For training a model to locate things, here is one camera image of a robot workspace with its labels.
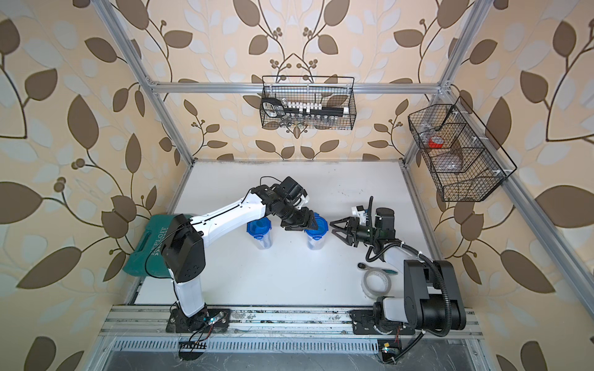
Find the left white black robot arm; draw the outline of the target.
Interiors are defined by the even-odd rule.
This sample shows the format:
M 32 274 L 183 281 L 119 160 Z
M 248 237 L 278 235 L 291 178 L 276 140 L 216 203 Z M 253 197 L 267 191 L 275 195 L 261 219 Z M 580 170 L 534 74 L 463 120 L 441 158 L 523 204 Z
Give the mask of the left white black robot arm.
M 307 192 L 288 177 L 280 184 L 258 185 L 246 195 L 203 216 L 175 216 L 160 245 L 176 295 L 176 324 L 189 332 L 212 329 L 219 320 L 209 316 L 200 275 L 207 262 L 205 249 L 238 227 L 276 216 L 287 231 L 316 230 L 314 212 L 306 207 Z

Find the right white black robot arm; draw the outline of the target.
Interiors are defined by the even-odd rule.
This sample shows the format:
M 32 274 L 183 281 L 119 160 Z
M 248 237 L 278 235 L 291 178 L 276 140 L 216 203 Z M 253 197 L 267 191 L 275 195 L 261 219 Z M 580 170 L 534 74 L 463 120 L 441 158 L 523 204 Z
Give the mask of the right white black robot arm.
M 355 214 L 331 221 L 332 233 L 345 244 L 368 248 L 365 261 L 383 261 L 397 271 L 403 282 L 402 297 L 374 294 L 372 318 L 379 332 L 393 332 L 397 326 L 424 330 L 437 337 L 461 331 L 467 314 L 452 264 L 433 260 L 396 237 L 394 210 L 356 207 Z

